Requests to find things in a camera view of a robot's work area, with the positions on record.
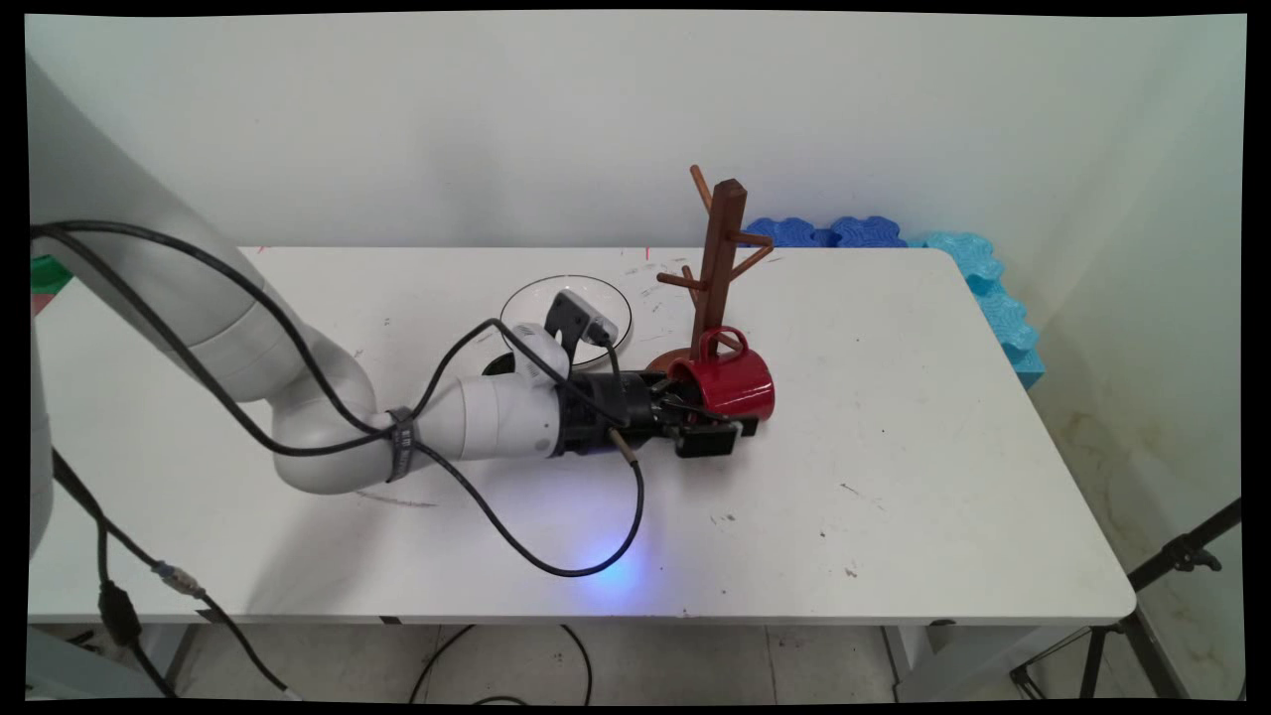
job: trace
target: mug handle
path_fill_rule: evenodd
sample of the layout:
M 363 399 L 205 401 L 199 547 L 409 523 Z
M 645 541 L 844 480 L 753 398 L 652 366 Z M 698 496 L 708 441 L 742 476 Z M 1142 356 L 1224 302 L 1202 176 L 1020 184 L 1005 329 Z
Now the mug handle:
M 728 326 L 728 325 L 718 325 L 718 326 L 703 330 L 702 337 L 698 338 L 698 361 L 699 362 L 702 362 L 702 363 L 707 362 L 707 356 L 708 356 L 708 353 L 710 351 L 710 340 L 716 339 L 716 337 L 719 333 L 722 333 L 722 331 L 731 331 L 732 334 L 737 335 L 737 342 L 741 343 L 741 349 L 737 351 L 737 354 L 741 354 L 742 352 L 746 352 L 747 349 L 750 349 L 750 343 L 746 342 L 746 335 L 741 334 L 741 330 L 738 330 L 737 328 Z

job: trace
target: green object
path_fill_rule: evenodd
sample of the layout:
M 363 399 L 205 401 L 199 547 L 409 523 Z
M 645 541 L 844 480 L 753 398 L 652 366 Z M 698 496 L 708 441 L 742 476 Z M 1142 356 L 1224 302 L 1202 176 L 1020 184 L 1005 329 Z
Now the green object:
M 31 291 L 57 295 L 75 277 L 52 255 L 31 259 Z

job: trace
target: wooden peg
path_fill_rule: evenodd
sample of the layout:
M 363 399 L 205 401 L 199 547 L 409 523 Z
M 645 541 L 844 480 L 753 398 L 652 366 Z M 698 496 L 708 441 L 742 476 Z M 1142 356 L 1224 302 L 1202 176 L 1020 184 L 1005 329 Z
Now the wooden peg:
M 750 243 L 752 245 L 771 245 L 773 236 L 745 232 L 740 230 L 728 231 L 728 240 L 733 243 Z
M 693 174 L 693 183 L 698 187 L 698 193 L 702 196 L 702 204 L 707 207 L 707 213 L 710 213 L 710 188 L 707 187 L 707 179 L 702 175 L 702 169 L 693 164 L 689 166 L 689 173 Z
M 680 272 L 684 273 L 684 277 L 693 279 L 693 268 L 688 265 L 680 265 Z M 702 302 L 702 293 L 698 292 L 697 290 L 689 290 L 689 297 L 693 298 L 694 307 L 697 307 L 698 304 Z
M 672 273 L 657 273 L 657 282 L 677 284 L 680 287 L 686 287 L 689 290 L 705 290 L 707 287 L 707 283 L 702 281 L 680 277 Z
M 733 349 L 741 349 L 741 343 L 724 333 L 716 334 L 716 339 Z
M 728 276 L 728 279 L 730 281 L 737 279 L 737 277 L 740 277 L 741 273 L 745 273 L 746 271 L 749 271 L 751 268 L 751 265 L 754 265 L 755 263 L 763 260 L 764 255 L 768 255 L 771 251 L 773 251 L 773 246 L 771 245 L 765 245 L 764 248 L 760 248 L 759 250 L 755 250 L 754 253 L 750 254 L 750 258 L 746 258 L 741 263 L 737 263 L 737 267 L 732 269 L 732 273 Z

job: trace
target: blue light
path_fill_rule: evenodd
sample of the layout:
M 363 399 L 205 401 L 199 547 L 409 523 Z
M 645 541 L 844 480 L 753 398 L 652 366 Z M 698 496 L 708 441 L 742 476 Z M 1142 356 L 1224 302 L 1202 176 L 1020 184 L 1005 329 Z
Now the blue light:
M 637 538 L 637 544 L 632 544 L 632 547 L 627 550 L 627 554 L 623 554 L 622 559 L 611 564 L 604 571 L 583 577 L 581 580 L 585 582 L 586 588 L 592 593 L 605 596 L 608 598 L 616 598 L 632 593 L 639 583 L 644 556 L 638 546 L 638 541 L 639 540 Z M 583 554 L 587 555 L 587 559 L 583 559 L 582 563 L 597 564 L 609 559 L 619 544 L 622 542 L 606 541 L 602 544 L 590 545 L 588 549 L 583 551 Z

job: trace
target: light blue foam block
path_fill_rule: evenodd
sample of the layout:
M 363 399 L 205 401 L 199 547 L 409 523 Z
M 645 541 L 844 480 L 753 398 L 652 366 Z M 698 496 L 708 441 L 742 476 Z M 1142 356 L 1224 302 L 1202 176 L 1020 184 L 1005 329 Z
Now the light blue foam block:
M 1012 367 L 1016 370 L 1016 377 L 1019 378 L 1019 384 L 1024 386 L 1024 390 L 1031 389 L 1046 375 L 1046 366 L 1041 364 L 1041 356 L 1037 354 L 1037 349 L 1030 349 Z
M 953 257 L 971 292 L 984 295 L 1002 278 L 1005 265 L 993 257 L 993 243 L 974 232 L 937 231 L 923 240 L 928 248 L 943 250 Z
M 1037 344 L 1037 330 L 1024 321 L 1028 310 L 1024 304 L 1007 295 L 1007 288 L 994 281 L 984 295 L 976 295 L 993 334 L 998 337 L 1002 348 L 1007 351 L 1010 364 L 1022 361 Z

